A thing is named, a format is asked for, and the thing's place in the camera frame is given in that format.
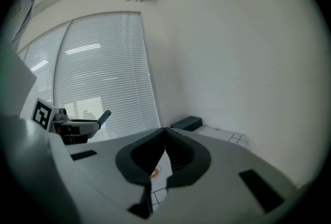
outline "window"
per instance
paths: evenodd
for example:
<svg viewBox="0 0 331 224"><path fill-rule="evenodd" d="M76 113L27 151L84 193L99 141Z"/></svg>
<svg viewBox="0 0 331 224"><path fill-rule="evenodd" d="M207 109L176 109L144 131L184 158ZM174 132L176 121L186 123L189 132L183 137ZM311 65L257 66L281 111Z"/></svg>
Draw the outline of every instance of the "window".
<svg viewBox="0 0 331 224"><path fill-rule="evenodd" d="M29 67L48 61L41 67L49 67L48 72L52 72L36 74L47 95L41 94L40 89L31 92L33 104L23 109L29 109L28 118L35 99L41 97L50 102L54 99L55 105L65 107L71 118L96 120L105 110L111 110L111 116L89 142L160 127L139 13L83 17L71 21L59 42L46 37L41 36L45 40L39 49L30 45L24 60L27 63L31 48L38 49L36 54L47 50L47 58L39 55Z"/></svg>

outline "white wall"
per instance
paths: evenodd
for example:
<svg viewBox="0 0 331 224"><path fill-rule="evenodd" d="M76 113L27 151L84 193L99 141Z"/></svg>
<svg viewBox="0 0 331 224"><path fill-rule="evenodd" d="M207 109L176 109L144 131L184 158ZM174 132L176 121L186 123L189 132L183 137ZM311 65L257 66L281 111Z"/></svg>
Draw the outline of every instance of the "white wall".
<svg viewBox="0 0 331 224"><path fill-rule="evenodd" d="M47 8L30 21L22 36L19 50L41 34L71 19L111 11L138 11L141 13L161 124L169 126L185 117L186 106L179 88L172 47L168 43L160 14L153 1L133 3L123 0L63 0Z"/></svg>
<svg viewBox="0 0 331 224"><path fill-rule="evenodd" d="M159 0L188 113L246 134L290 179L330 133L330 45L313 0Z"/></svg>

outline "black tape strip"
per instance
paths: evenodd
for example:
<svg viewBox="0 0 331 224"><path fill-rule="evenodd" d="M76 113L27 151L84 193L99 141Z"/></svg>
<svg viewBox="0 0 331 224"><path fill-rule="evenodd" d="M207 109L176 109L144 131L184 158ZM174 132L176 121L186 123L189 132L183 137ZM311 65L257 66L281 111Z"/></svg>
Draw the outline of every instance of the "black tape strip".
<svg viewBox="0 0 331 224"><path fill-rule="evenodd" d="M256 172L253 170L239 173L249 190L256 197L266 213L278 207L284 199L281 198Z"/></svg>
<svg viewBox="0 0 331 224"><path fill-rule="evenodd" d="M71 157L73 160L80 160L80 159L84 159L87 158L89 156L93 156L96 155L97 153L95 151L85 151L85 152L79 152L79 153L75 153L75 154L71 154Z"/></svg>

